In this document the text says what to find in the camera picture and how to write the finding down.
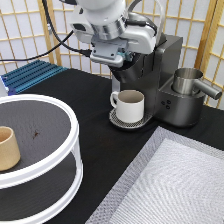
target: drip tray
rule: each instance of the drip tray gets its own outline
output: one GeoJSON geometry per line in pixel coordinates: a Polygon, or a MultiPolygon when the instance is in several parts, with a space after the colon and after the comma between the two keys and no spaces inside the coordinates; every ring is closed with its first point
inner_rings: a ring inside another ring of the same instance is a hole
{"type": "Polygon", "coordinates": [[[152,115],[146,111],[144,114],[144,117],[140,121],[135,123],[124,123],[117,118],[115,109],[110,111],[110,114],[109,114],[110,122],[114,126],[123,130],[127,130],[127,131],[134,131],[136,129],[144,127],[151,120],[151,118],[152,118],[152,115]]]}

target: white cup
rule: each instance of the white cup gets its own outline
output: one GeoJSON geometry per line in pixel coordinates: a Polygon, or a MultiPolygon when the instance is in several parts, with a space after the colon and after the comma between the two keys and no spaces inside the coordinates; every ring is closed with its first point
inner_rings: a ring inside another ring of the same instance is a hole
{"type": "Polygon", "coordinates": [[[143,118],[144,101],[144,95],[136,90],[115,91],[110,96],[117,118],[124,123],[135,123],[143,118]],[[114,103],[114,96],[117,96],[117,104],[114,103]]]}

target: table surface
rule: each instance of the table surface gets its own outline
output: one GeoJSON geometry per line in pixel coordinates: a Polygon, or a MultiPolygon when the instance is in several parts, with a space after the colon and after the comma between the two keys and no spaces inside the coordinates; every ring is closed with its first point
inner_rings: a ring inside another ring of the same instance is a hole
{"type": "Polygon", "coordinates": [[[111,91],[111,80],[70,69],[23,92],[64,101],[80,124],[83,182],[72,202],[49,224],[85,223],[158,126],[224,150],[224,111],[204,106],[199,123],[191,128],[153,120],[136,132],[124,132],[108,119],[111,91]]]}

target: coffee machine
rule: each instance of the coffee machine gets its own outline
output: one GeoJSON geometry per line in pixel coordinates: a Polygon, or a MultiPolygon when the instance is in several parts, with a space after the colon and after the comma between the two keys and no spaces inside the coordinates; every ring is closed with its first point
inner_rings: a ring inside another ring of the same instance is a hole
{"type": "MultiPolygon", "coordinates": [[[[152,24],[149,18],[133,12],[129,13],[129,17],[152,24]]],[[[115,126],[134,130],[144,126],[152,118],[177,127],[193,126],[199,121],[206,91],[199,90],[196,94],[187,95],[173,89],[182,43],[182,37],[162,33],[159,44],[151,54],[136,54],[133,61],[126,62],[123,67],[110,67],[113,73],[113,90],[137,90],[145,96],[143,120],[136,124],[125,124],[116,119],[112,110],[109,118],[115,126]]],[[[221,93],[215,89],[214,92],[218,99],[221,93]]]]}

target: beige cup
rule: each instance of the beige cup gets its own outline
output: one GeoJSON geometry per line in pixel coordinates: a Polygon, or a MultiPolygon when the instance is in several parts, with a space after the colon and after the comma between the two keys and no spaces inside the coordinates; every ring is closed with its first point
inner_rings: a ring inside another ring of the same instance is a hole
{"type": "Polygon", "coordinates": [[[14,131],[0,127],[0,171],[8,170],[20,160],[20,152],[14,131]]]}

